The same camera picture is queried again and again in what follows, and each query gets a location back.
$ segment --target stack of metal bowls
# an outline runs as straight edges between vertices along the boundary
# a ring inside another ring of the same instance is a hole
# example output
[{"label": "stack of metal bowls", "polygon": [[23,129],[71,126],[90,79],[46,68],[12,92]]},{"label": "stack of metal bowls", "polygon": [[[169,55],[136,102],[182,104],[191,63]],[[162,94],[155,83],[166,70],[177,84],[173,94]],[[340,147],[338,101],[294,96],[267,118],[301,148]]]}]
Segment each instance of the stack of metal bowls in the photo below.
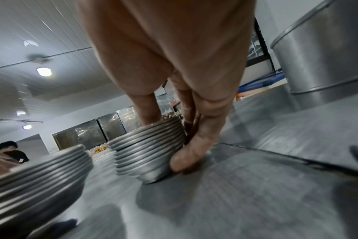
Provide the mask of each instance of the stack of metal bowls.
[{"label": "stack of metal bowls", "polygon": [[0,176],[0,238],[19,238],[52,220],[82,194],[93,168],[83,145]]},{"label": "stack of metal bowls", "polygon": [[116,174],[148,184],[170,173],[170,159],[185,140],[180,118],[172,117],[115,138],[108,146],[114,151]]}]

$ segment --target black hair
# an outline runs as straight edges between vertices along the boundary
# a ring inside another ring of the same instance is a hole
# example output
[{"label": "black hair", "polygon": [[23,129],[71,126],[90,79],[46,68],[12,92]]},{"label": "black hair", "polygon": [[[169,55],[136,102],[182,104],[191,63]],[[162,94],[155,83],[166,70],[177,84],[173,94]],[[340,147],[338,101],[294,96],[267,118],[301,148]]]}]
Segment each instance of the black hair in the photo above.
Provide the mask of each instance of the black hair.
[{"label": "black hair", "polygon": [[3,148],[11,147],[11,146],[18,148],[18,144],[15,143],[14,141],[7,141],[7,142],[0,143],[0,150]]}]

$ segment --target stainless steel countertop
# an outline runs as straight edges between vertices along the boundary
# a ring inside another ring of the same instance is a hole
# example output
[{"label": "stainless steel countertop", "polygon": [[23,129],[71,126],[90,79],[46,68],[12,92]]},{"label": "stainless steel countertop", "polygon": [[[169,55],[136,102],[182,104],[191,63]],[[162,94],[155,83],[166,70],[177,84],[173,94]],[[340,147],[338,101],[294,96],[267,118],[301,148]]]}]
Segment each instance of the stainless steel countertop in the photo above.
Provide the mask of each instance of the stainless steel countertop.
[{"label": "stainless steel countertop", "polygon": [[348,153],[358,94],[346,89],[339,100],[278,87],[237,102],[196,170],[158,183],[117,176],[110,155],[95,161],[82,197],[54,220],[79,220],[60,238],[358,239],[358,177],[261,150],[358,169]]}]

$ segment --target stainless steel container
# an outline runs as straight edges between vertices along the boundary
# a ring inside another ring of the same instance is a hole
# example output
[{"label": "stainless steel container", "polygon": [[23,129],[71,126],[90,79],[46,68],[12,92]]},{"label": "stainless steel container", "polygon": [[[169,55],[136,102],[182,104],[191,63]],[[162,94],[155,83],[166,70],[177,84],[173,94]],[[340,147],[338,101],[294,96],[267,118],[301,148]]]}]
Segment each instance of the stainless steel container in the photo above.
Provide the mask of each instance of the stainless steel container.
[{"label": "stainless steel container", "polygon": [[272,43],[291,93],[358,80],[358,0],[326,0]]}]

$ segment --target metal table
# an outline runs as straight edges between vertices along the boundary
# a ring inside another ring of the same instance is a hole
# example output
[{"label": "metal table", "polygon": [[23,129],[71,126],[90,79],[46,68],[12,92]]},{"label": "metal table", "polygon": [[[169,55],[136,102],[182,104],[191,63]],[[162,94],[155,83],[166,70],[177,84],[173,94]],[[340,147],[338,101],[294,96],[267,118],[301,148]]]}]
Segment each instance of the metal table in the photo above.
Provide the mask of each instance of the metal table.
[{"label": "metal table", "polygon": [[197,167],[151,185],[117,176],[110,155],[95,161],[54,220],[79,220],[60,238],[358,239],[358,174],[298,158],[358,169],[358,94],[343,94],[311,101],[278,87],[237,102]]}]

